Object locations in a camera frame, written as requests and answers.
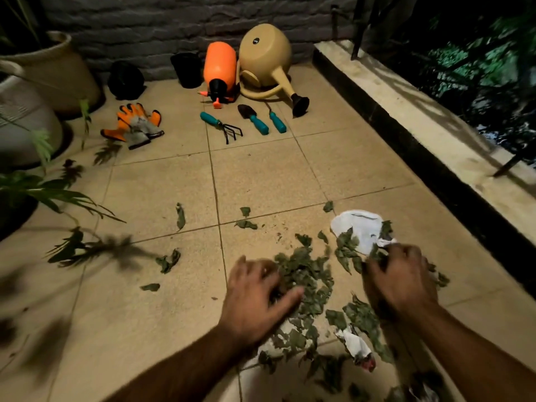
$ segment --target plant pot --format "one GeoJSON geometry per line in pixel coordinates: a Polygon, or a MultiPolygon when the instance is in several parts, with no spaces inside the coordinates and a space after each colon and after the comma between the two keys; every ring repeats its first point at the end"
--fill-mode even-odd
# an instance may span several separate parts
{"type": "Polygon", "coordinates": [[[62,126],[36,89],[20,78],[25,76],[22,67],[0,60],[0,72],[10,74],[0,83],[0,115],[9,120],[0,118],[0,164],[10,168],[37,165],[39,156],[28,130],[47,130],[54,154],[62,144],[62,126]]]}
{"type": "Polygon", "coordinates": [[[104,102],[104,94],[82,57],[72,48],[71,36],[59,31],[47,34],[56,45],[0,59],[22,66],[26,79],[33,81],[39,94],[61,118],[79,117],[80,99],[88,99],[90,107],[95,108],[104,102]]]}

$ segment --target teal handle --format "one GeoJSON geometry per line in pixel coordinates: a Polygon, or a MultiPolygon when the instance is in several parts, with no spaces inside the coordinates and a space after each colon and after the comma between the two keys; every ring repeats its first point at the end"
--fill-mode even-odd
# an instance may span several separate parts
{"type": "Polygon", "coordinates": [[[205,121],[206,123],[209,123],[210,125],[219,125],[221,123],[221,121],[212,117],[209,113],[202,112],[200,116],[201,120],[205,121]]]}
{"type": "Polygon", "coordinates": [[[273,111],[270,112],[270,118],[273,122],[273,125],[276,126],[277,131],[279,131],[280,134],[283,134],[287,132],[287,126],[283,124],[283,121],[279,120],[279,117],[276,116],[276,113],[273,111]]]}
{"type": "Polygon", "coordinates": [[[249,119],[254,124],[255,128],[257,128],[262,135],[268,135],[268,132],[270,129],[264,122],[259,120],[257,116],[251,116],[249,117],[249,119]]]}

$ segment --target hand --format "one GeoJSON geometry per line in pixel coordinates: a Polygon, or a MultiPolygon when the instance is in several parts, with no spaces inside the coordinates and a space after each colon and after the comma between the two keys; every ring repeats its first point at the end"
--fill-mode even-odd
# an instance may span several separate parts
{"type": "Polygon", "coordinates": [[[280,281],[273,261],[246,261],[241,256],[229,274],[219,325],[234,333],[245,347],[263,340],[303,296],[303,288],[294,287],[270,306],[270,293],[280,281]]]}
{"type": "Polygon", "coordinates": [[[392,244],[383,272],[377,261],[368,260],[366,278],[402,318],[409,318],[427,304],[437,304],[437,289],[428,272],[428,261],[418,247],[392,244]]]}

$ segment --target beige watering can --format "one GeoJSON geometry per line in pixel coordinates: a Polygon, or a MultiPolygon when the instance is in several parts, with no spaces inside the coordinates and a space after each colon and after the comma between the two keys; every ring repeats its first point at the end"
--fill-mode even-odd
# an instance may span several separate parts
{"type": "Polygon", "coordinates": [[[287,73],[291,66],[291,43],[278,28],[260,24],[245,34],[238,51],[237,81],[240,92],[252,100],[264,100],[283,90],[292,100],[292,114],[301,117],[309,107],[309,98],[294,92],[287,73]],[[263,92],[248,89],[272,87],[263,92]]]}

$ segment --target forearm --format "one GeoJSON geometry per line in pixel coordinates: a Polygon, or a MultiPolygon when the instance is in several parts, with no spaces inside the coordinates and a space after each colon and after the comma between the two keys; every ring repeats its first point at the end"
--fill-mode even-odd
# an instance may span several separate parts
{"type": "Polygon", "coordinates": [[[467,402],[530,400],[536,374],[437,304],[407,316],[467,402]]]}
{"type": "Polygon", "coordinates": [[[237,363],[242,352],[242,344],[218,325],[189,347],[140,374],[106,402],[201,401],[237,363]]]}

